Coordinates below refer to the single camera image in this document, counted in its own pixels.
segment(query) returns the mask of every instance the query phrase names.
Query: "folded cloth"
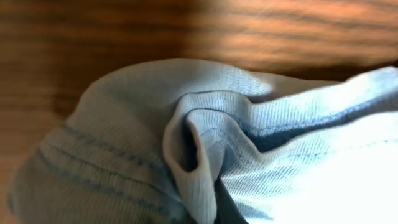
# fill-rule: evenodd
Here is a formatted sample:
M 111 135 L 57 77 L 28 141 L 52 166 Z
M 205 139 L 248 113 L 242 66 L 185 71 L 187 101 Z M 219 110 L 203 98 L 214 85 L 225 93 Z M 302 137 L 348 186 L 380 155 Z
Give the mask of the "folded cloth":
M 17 171 L 21 223 L 398 223 L 398 72 L 343 83 L 202 60 L 94 82 Z

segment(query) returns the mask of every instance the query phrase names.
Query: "wooden table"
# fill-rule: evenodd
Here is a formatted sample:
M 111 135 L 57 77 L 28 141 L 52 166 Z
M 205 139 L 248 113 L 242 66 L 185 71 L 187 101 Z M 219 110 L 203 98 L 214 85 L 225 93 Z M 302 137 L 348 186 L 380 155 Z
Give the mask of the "wooden table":
M 117 68 L 202 58 L 342 80 L 398 59 L 398 0 L 0 0 L 0 195 L 10 173 Z M 16 223 L 0 205 L 0 222 Z

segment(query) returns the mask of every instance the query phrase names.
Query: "light blue fabric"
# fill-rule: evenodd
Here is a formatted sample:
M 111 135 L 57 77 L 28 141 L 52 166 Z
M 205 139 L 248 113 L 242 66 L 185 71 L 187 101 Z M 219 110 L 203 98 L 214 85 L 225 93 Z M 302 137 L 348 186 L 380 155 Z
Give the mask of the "light blue fabric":
M 344 83 L 164 60 L 84 93 L 18 171 L 25 223 L 398 223 L 398 72 Z

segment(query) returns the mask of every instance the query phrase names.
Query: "wooden surface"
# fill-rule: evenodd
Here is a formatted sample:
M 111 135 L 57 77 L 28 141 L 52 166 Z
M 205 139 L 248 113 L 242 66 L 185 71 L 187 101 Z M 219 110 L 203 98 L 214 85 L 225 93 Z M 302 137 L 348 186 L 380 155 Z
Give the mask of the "wooden surface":
M 10 173 L 117 68 L 203 58 L 344 79 L 398 59 L 398 0 L 0 0 L 0 222 Z

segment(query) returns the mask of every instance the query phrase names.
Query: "ribbed fabric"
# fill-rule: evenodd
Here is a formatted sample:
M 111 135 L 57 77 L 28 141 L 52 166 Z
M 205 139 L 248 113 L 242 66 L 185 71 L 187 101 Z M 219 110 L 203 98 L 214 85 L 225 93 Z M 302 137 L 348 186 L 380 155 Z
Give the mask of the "ribbed fabric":
M 398 223 L 398 72 L 344 83 L 164 60 L 96 81 L 19 169 L 22 224 Z

